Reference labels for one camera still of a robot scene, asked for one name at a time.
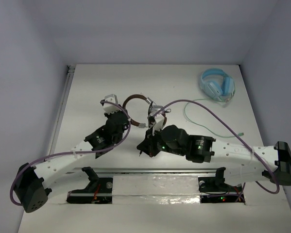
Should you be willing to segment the brown silver headphones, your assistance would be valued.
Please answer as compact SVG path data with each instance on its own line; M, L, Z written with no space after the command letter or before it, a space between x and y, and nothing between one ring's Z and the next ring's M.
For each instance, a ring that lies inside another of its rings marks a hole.
M148 120L148 116L151 117L162 109L163 106L142 93L129 95L124 100L122 106L131 114L132 125L140 129L150 128L157 121L162 126L165 126L167 123L167 113L171 111L170 109L163 110L157 115L159 117L158 120L156 118L154 120Z

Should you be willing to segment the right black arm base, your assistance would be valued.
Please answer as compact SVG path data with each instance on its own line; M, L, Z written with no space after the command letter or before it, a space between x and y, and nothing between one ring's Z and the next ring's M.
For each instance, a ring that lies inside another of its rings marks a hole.
M202 193L227 193L228 188L224 178L225 171L225 167L220 167L216 170L215 176L199 177L199 191Z

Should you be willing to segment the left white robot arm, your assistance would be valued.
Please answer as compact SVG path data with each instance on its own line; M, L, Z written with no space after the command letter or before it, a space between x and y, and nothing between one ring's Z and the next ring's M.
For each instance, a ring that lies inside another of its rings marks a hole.
M41 208L52 192L50 185L78 166L87 166L92 159L120 145L131 129L125 110L105 115L106 123L85 137L74 150L48 155L19 167L12 183L10 197L16 194L19 206L32 213Z

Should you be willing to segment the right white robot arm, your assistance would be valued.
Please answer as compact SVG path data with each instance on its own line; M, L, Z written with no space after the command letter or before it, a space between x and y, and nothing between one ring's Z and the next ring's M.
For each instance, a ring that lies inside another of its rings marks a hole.
M189 135L184 129L170 125L159 132L147 130L137 149L150 157L162 151L184 156L193 163L220 163L214 185L221 191L262 180L291 186L291 150L282 141L274 146L248 149L210 136Z

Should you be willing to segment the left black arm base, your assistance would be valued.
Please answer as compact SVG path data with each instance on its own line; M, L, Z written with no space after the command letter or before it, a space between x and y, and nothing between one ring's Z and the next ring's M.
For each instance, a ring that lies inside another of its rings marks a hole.
M94 193L98 183L99 183L99 176L96 172L89 166L83 167L82 171L88 176L89 183L84 189L76 189L68 192L68 197L74 194L89 194Z

